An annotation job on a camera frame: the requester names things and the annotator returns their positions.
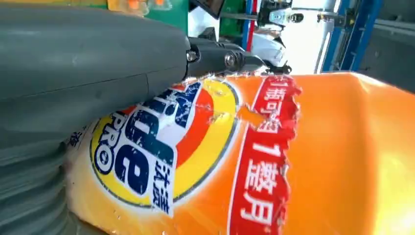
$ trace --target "white machine part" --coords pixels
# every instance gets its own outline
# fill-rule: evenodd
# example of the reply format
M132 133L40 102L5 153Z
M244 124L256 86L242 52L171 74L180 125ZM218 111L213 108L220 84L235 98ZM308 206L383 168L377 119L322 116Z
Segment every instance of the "white machine part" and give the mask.
M251 53L276 67L282 67L287 63L286 48L273 39L272 36L254 33Z

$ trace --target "white chinese characters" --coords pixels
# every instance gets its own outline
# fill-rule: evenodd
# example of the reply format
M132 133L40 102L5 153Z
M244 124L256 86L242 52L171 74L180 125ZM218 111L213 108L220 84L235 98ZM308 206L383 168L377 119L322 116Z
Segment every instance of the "white chinese characters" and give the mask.
M273 148L258 143L253 144L253 149L262 154L280 157L281 151L278 145ZM244 198L251 205L248 212L246 208L241 209L241 217L257 223L271 225L273 216L273 203L266 200L254 198L249 195L247 190L257 192L265 191L269 195L273 194L273 189L277 186L278 166L276 162L259 161L254 164L253 159L249 159L248 172L245 180Z

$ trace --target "blue metal frame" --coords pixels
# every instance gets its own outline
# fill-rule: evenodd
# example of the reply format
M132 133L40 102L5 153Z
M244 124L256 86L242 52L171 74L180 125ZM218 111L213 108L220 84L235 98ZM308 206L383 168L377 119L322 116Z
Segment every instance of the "blue metal frame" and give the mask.
M382 8L382 3L382 0L362 0L346 48L345 57L340 66L341 70L359 70L360 62L362 62L365 55L365 50L369 44L373 26Z
M344 58L340 64L340 70L357 71L359 69L359 65L365 55L366 47L369 44L374 22L380 9L382 8L382 3L382 0L361 1L356 22L354 23L348 39ZM345 14L349 4L349 0L343 0L341 2L339 7L339 15ZM335 62L334 55L342 30L343 29L336 28L332 33L322 71L330 71L331 65Z
M339 5L339 10L337 11L338 14L342 16L346 15L346 9L348 9L349 7L350 7L350 0L341 0L340 5ZM328 44L326 56L324 58L324 63L322 66L322 71L324 72L331 70L331 65L334 60L334 55L336 53L336 47L337 47L337 44L339 43L342 30L344 29L334 28L333 32L331 33L330 43Z
M247 6L246 6L246 14L252 13L252 0L247 0ZM244 20L244 27L242 30L242 48L247 49L247 43L248 43L248 33L249 33L249 20Z

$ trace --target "industrial machine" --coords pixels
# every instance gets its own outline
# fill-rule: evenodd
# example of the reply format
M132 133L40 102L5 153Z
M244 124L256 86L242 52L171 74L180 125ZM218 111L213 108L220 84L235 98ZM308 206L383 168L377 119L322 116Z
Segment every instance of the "industrial machine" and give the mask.
M96 118L256 56L97 9L0 3L0 234L73 235L63 141Z

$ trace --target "tide logo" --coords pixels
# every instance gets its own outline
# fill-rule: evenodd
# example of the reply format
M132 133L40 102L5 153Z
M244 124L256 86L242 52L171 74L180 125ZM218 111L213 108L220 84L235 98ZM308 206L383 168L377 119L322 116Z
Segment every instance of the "tide logo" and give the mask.
M219 81L177 86L96 125L91 163L117 199L173 215L231 148L239 97Z

